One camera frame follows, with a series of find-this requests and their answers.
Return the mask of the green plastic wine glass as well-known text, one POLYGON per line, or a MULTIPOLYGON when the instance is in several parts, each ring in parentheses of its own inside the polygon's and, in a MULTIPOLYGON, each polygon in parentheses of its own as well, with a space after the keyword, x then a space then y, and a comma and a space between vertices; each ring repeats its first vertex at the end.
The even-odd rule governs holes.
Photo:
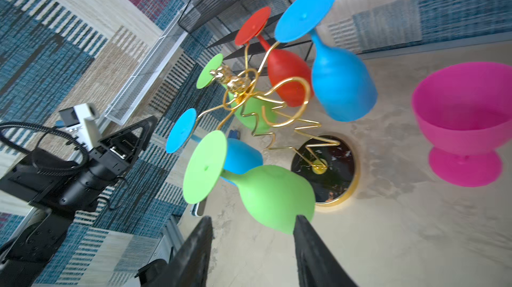
MULTIPOLYGON (((263 165, 236 175, 223 171, 220 177, 237 185, 248 213, 260 224, 285 234, 291 234, 297 215, 308 220, 315 213, 315 194, 304 177, 275 165, 263 165)), ((183 181, 183 196, 187 203, 196 204, 213 190, 213 182, 193 172, 188 163, 183 181)))
POLYGON ((227 120, 235 116, 240 123, 251 130, 253 136, 271 135, 271 127, 263 116, 268 119, 275 117, 272 108, 276 103, 257 94, 256 84, 259 73, 254 68, 248 67, 235 74, 225 64, 221 53, 213 56, 202 69, 196 80, 196 88, 203 89, 212 83, 219 83, 224 89, 223 99, 217 107, 206 110, 200 114, 204 116, 208 112, 223 109, 227 116, 217 126, 221 128, 227 120))

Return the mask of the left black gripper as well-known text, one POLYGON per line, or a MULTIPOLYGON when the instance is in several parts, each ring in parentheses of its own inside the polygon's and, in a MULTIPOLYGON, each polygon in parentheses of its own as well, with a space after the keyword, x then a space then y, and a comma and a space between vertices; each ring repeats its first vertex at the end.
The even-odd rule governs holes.
POLYGON ((158 119, 149 116, 106 136, 89 151, 89 159, 60 191, 59 205, 75 211, 94 211, 99 195, 115 185, 135 165, 156 128, 158 119))

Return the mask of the magenta plastic wine glass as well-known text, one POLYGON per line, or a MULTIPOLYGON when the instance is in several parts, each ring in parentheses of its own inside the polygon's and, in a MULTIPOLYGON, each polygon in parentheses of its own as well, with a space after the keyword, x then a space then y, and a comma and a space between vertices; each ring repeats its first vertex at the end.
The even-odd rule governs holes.
POLYGON ((476 62, 441 69, 418 84, 411 106, 433 145, 429 165, 440 179, 483 187, 500 177, 496 150, 511 140, 511 66, 476 62))

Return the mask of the back blue plastic wine glass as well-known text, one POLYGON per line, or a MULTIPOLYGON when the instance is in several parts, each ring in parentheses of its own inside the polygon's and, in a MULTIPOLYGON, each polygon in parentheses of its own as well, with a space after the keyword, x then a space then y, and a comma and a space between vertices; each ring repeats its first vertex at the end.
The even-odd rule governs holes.
POLYGON ((296 0, 281 16, 275 40, 290 43, 310 35, 316 48, 312 68, 314 93, 333 120, 352 122, 368 114, 377 103, 377 89, 363 61, 354 53, 330 47, 316 27, 335 0, 296 0))

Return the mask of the blue plastic wine glass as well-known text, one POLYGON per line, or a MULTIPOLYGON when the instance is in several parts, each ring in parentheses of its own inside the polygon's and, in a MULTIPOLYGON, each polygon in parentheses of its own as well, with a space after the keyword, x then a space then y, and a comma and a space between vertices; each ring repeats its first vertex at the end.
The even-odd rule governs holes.
POLYGON ((193 172, 215 182, 223 171, 243 175, 263 165, 263 156, 257 149, 239 139, 226 137, 221 131, 213 131, 203 138, 195 136, 197 118, 194 108, 186 110, 172 127, 165 145, 166 152, 172 154, 189 139, 194 140, 197 143, 195 157, 189 161, 193 172))
POLYGON ((290 43, 310 35, 316 48, 312 68, 314 93, 333 120, 352 122, 368 114, 377 103, 377 89, 363 61, 354 53, 330 47, 316 27, 335 0, 296 0, 281 16, 275 40, 290 43))

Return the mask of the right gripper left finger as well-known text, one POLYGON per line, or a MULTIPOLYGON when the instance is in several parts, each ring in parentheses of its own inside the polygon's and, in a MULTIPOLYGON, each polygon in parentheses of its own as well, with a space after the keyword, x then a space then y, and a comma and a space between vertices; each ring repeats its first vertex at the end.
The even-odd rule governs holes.
POLYGON ((151 282, 152 286, 206 286, 213 225, 203 217, 172 261, 151 282))

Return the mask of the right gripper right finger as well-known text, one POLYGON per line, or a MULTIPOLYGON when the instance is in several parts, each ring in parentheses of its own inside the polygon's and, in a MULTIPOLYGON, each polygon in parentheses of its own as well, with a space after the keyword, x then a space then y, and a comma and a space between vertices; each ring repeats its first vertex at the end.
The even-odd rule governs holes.
POLYGON ((357 286, 304 215, 297 215, 293 237, 300 287, 357 286))

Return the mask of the front blue plastic wine glass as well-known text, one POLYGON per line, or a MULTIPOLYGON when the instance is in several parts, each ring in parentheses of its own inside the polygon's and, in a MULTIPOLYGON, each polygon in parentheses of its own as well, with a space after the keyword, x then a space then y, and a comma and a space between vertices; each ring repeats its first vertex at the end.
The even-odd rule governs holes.
POLYGON ((197 143, 195 157, 189 161, 193 172, 215 182, 223 171, 243 175, 263 165, 263 156, 257 149, 239 139, 226 137, 221 131, 213 131, 203 138, 195 136, 197 118, 194 108, 186 110, 172 127, 165 145, 166 152, 172 154, 189 139, 194 140, 197 143))

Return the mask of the black mesh shelf rack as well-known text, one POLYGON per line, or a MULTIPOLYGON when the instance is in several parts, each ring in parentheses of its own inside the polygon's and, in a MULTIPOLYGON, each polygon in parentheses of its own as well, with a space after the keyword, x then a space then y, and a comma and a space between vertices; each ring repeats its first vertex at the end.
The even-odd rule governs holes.
POLYGON ((227 59, 241 60, 243 49, 234 38, 256 11, 269 7, 271 15, 263 30, 274 42, 273 29, 279 17, 295 0, 188 0, 178 25, 187 33, 181 44, 185 53, 198 63, 219 52, 227 59))

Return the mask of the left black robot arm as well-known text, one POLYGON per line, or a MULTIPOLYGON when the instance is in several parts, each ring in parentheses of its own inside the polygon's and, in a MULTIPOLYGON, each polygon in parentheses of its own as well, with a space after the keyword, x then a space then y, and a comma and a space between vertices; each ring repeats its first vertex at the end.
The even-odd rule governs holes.
POLYGON ((31 286, 64 243, 78 211, 94 212, 101 193, 124 180, 157 126, 155 116, 103 137, 87 149, 76 136, 58 128, 24 122, 1 123, 1 130, 29 129, 65 139, 79 151, 79 163, 35 147, 32 151, 1 142, 24 157, 1 178, 1 190, 36 209, 28 223, 1 247, 1 285, 31 286))

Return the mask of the red plastic wine glass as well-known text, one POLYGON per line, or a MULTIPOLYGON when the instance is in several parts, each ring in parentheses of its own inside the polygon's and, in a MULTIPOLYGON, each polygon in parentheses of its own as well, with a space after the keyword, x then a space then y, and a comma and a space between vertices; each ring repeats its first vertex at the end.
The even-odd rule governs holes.
MULTIPOLYGON (((241 47, 257 37, 264 50, 269 51, 271 45, 261 36, 260 32, 267 24, 270 14, 270 7, 264 7, 255 12, 237 33, 235 44, 241 47)), ((299 55, 291 51, 275 48, 270 52, 267 58, 267 72, 273 87, 282 80, 293 76, 305 79, 311 86, 311 69, 299 55)), ((289 107, 299 107, 303 103, 305 91, 300 83, 292 82, 278 88, 277 94, 289 107)))

